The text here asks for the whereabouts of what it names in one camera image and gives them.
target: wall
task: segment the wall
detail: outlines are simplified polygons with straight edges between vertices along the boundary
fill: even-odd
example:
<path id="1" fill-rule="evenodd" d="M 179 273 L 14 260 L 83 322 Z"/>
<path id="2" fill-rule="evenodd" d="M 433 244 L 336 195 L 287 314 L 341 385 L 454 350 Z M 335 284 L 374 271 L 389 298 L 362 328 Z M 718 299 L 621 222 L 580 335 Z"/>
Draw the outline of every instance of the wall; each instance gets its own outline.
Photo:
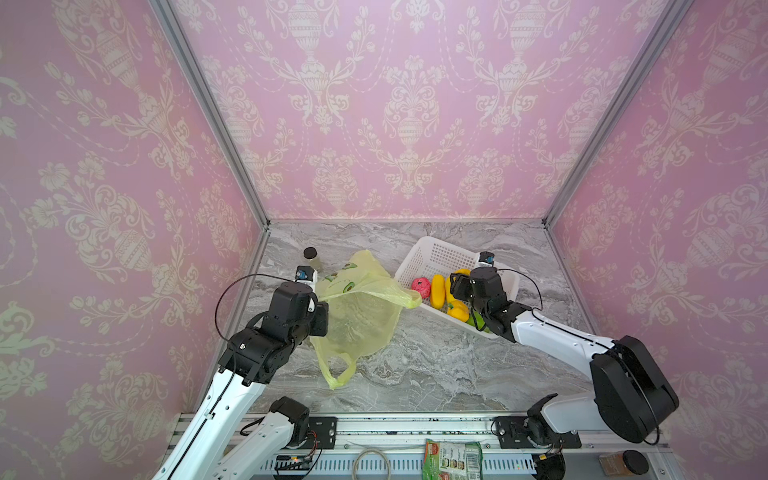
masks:
<path id="1" fill-rule="evenodd" d="M 688 478 L 764 478 L 768 2 L 694 2 L 555 226 L 603 333 L 651 349 Z"/>
<path id="2" fill-rule="evenodd" d="M 268 216 L 361 219 L 541 218 L 666 1 L 172 3 Z"/>
<path id="3" fill-rule="evenodd" d="M 147 478 L 257 226 L 148 3 L 0 10 L 0 478 Z"/>

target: aluminum frame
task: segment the aluminum frame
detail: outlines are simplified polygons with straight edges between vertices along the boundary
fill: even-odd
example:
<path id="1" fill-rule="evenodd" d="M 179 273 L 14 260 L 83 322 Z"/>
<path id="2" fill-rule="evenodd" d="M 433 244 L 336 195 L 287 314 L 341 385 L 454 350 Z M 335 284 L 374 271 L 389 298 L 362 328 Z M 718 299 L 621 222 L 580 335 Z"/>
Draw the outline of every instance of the aluminum frame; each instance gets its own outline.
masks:
<path id="1" fill-rule="evenodd" d="M 597 335 L 600 332 L 598 325 L 594 321 L 594 317 L 592 316 L 591 311 L 587 306 L 587 300 L 584 298 L 584 294 L 581 292 L 581 288 L 579 288 L 578 283 L 576 283 L 576 279 L 573 277 L 571 269 L 565 265 L 565 255 L 563 254 L 563 250 L 561 249 L 560 244 L 558 243 L 557 239 L 554 238 L 554 234 L 550 229 L 544 228 L 544 235 L 547 237 L 549 247 L 552 249 L 552 252 L 554 252 L 554 258 L 558 261 L 558 266 L 565 276 L 565 282 L 568 284 L 568 288 L 571 289 L 571 294 L 576 299 L 576 305 L 581 312 L 581 316 L 587 323 L 587 330 L 590 333 Z"/>
<path id="2" fill-rule="evenodd" d="M 250 275 L 251 273 L 256 273 L 259 269 L 259 265 L 261 264 L 261 259 L 264 256 L 264 250 L 266 250 L 266 244 L 269 241 L 270 238 L 270 231 L 264 230 L 261 232 L 261 235 L 259 235 L 258 243 L 256 244 L 256 248 L 253 249 L 253 255 L 251 256 L 249 262 L 248 262 L 248 270 L 246 271 L 245 275 Z M 227 317 L 227 322 L 223 326 L 223 332 L 224 335 L 227 338 L 231 338 L 232 335 L 237 331 L 237 327 L 240 326 L 240 319 L 243 317 L 243 312 L 245 311 L 245 307 L 248 305 L 248 299 L 250 298 L 250 291 L 253 288 L 253 282 L 256 281 L 256 277 L 252 276 L 251 278 L 246 278 L 241 283 L 240 288 L 237 290 L 237 297 L 235 298 L 235 303 L 232 305 L 232 309 L 230 310 L 230 314 Z M 195 410 L 200 408 L 200 405 L 203 404 L 203 399 L 205 398 L 205 395 L 208 391 L 208 386 L 210 386 L 211 380 L 214 378 L 214 373 L 217 371 L 217 362 L 219 361 L 219 358 L 223 355 L 224 350 L 227 348 L 227 344 L 222 340 L 220 342 L 219 349 L 216 352 L 216 355 L 211 356 L 210 363 L 208 364 L 208 370 L 205 377 L 205 382 L 202 384 L 200 388 L 200 392 L 197 394 L 197 400 L 195 401 L 194 407 Z"/>
<path id="3" fill-rule="evenodd" d="M 597 157 L 603 144 L 627 110 L 627 107 L 632 102 L 632 98 L 640 90 L 643 81 L 650 73 L 654 63 L 661 55 L 664 47 L 667 46 L 670 38 L 672 38 L 672 34 L 693 3 L 694 0 L 670 0 L 664 7 L 664 11 L 659 15 L 653 31 L 646 38 L 640 53 L 637 54 L 634 63 L 630 66 L 627 76 L 624 77 L 618 90 L 616 90 L 616 95 L 614 95 L 608 108 L 603 113 L 587 144 L 581 151 L 581 155 L 576 160 L 562 187 L 560 187 L 544 219 L 542 219 L 545 228 L 554 226 L 555 222 L 562 215 L 565 206 L 568 205 L 578 186 L 586 177 L 592 162 Z"/>
<path id="4" fill-rule="evenodd" d="M 427 439 L 435 442 L 478 442 L 483 448 L 484 459 L 503 458 L 509 454 L 537 454 L 547 449 L 502 449 L 496 435 L 491 433 L 493 418 L 497 416 L 526 416 L 525 412 L 319 412 L 317 415 L 335 416 L 336 446 L 323 450 L 323 460 L 341 461 L 350 455 L 355 458 L 364 448 L 375 447 L 388 455 L 424 455 Z M 230 440 L 231 448 L 246 437 L 239 434 L 248 423 L 264 416 L 248 413 L 240 421 Z M 168 452 L 172 452 L 184 431 L 190 425 L 192 414 L 183 414 L 171 437 Z M 623 440 L 613 432 L 579 432 L 582 447 L 569 449 L 567 455 L 595 455 L 637 450 L 648 457 L 655 478 L 683 480 L 682 468 L 672 453 L 667 440 L 661 436 L 658 445 L 635 444 Z M 278 454 L 301 455 L 308 451 L 284 449 Z"/>
<path id="5" fill-rule="evenodd" d="M 243 191 L 251 212 L 259 222 L 261 229 L 266 230 L 270 225 L 270 220 L 266 216 L 264 205 L 259 199 L 256 187 L 250 180 L 248 170 L 246 170 L 243 159 L 240 157 L 240 152 L 237 151 L 237 146 L 227 129 L 227 124 L 224 122 L 221 110 L 219 110 L 214 95 L 205 81 L 205 75 L 200 68 L 200 63 L 192 51 L 192 47 L 187 36 L 184 34 L 184 29 L 181 27 L 181 23 L 173 6 L 170 4 L 170 0 L 148 1 L 154 10 L 157 22 L 163 29 L 171 49 L 174 51 L 184 76 L 190 83 L 190 88 L 197 99 L 197 103 L 208 120 L 210 129 L 221 146 L 227 163 L 232 168 L 237 184 L 240 185 L 240 189 Z"/>

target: metal bracket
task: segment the metal bracket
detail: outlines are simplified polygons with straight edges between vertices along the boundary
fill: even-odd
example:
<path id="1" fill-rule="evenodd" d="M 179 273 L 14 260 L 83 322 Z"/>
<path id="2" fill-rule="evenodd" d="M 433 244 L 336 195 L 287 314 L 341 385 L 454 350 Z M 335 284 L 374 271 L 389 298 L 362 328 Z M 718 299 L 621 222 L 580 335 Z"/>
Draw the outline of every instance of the metal bracket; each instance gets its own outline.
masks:
<path id="1" fill-rule="evenodd" d="M 506 449 L 538 449 L 529 438 L 528 427 L 525 426 L 527 417 L 495 417 L 491 432 L 498 437 L 502 450 Z M 580 449 L 581 439 L 578 433 L 565 433 L 562 436 L 563 449 Z"/>
<path id="2" fill-rule="evenodd" d="M 336 425 L 339 423 L 337 417 L 311 417 L 308 431 L 315 432 L 317 435 L 318 450 L 333 450 L 336 446 Z M 306 442 L 296 447 L 296 449 L 311 450 L 315 439 L 308 438 Z"/>

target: yellow plastic bag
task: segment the yellow plastic bag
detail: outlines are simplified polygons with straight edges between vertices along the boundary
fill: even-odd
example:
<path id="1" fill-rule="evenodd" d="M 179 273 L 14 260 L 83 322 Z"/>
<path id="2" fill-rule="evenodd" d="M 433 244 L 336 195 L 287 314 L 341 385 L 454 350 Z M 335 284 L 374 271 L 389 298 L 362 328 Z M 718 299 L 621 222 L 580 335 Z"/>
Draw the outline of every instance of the yellow plastic bag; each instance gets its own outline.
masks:
<path id="1" fill-rule="evenodd" d="M 331 390 L 352 378 L 359 357 L 389 343 L 403 307 L 422 302 L 418 292 L 402 288 L 368 250 L 355 253 L 340 271 L 320 280 L 317 297 L 328 302 L 328 335 L 311 340 Z M 328 367 L 334 356 L 347 365 L 338 379 Z"/>

